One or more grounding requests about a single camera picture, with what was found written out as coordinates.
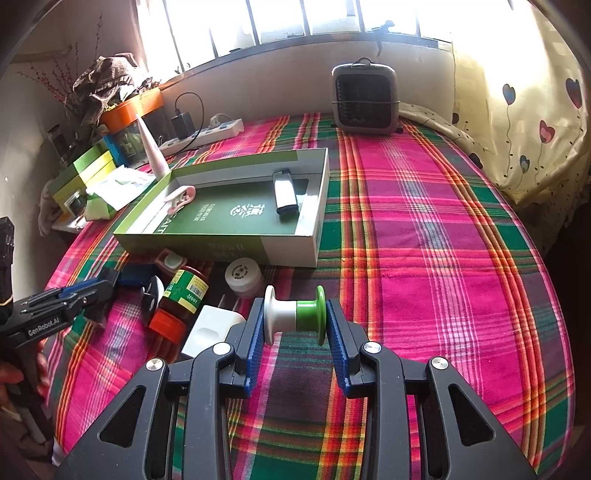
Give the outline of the person left hand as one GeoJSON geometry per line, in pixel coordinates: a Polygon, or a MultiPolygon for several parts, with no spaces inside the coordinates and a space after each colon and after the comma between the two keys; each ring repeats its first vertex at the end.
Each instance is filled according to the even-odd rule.
{"type": "MultiPolygon", "coordinates": [[[[39,375],[39,381],[37,384],[37,392],[43,400],[46,399],[49,390],[50,382],[48,378],[48,363],[45,355],[43,354],[43,344],[37,345],[37,371],[39,375]]],[[[10,400],[7,392],[7,385],[16,385],[24,379],[23,373],[17,369],[14,365],[6,362],[1,363],[1,408],[5,410],[15,411],[13,402],[10,400]]]]}

